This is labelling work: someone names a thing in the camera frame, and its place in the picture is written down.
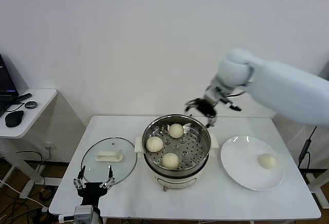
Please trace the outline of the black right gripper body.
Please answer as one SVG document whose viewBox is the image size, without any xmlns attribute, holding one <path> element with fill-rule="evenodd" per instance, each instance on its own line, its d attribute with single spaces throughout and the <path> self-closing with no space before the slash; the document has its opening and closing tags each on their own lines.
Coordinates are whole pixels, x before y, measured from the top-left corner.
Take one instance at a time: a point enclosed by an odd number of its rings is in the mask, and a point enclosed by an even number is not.
<svg viewBox="0 0 329 224">
<path fill-rule="evenodd" d="M 196 98 L 194 100 L 195 109 L 197 109 L 201 114 L 207 118 L 214 118 L 217 115 L 214 107 L 205 99 Z"/>
</svg>

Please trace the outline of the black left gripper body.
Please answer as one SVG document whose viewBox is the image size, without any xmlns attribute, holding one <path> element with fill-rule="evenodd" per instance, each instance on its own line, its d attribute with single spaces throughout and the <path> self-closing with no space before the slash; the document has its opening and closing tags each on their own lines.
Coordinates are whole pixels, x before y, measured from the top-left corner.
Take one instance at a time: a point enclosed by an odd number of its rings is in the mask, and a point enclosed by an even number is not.
<svg viewBox="0 0 329 224">
<path fill-rule="evenodd" d="M 109 191 L 100 188 L 101 184 L 102 182 L 87 182 L 84 188 L 77 190 L 78 196 L 82 198 L 81 206 L 98 206 L 100 198 Z"/>
</svg>

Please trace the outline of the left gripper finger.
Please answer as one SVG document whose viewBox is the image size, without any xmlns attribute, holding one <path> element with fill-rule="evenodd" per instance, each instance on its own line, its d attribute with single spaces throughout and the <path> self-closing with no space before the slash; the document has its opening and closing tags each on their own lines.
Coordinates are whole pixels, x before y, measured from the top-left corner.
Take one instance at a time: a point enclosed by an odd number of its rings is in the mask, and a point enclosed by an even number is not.
<svg viewBox="0 0 329 224">
<path fill-rule="evenodd" d="M 77 190 L 85 187 L 85 184 L 83 182 L 84 171 L 85 171 L 85 167 L 82 167 L 82 169 L 78 173 L 78 176 L 73 179 L 73 184 Z"/>
<path fill-rule="evenodd" d="M 108 178 L 100 185 L 100 188 L 110 190 L 115 184 L 115 177 L 112 166 L 108 167 Z"/>
</svg>

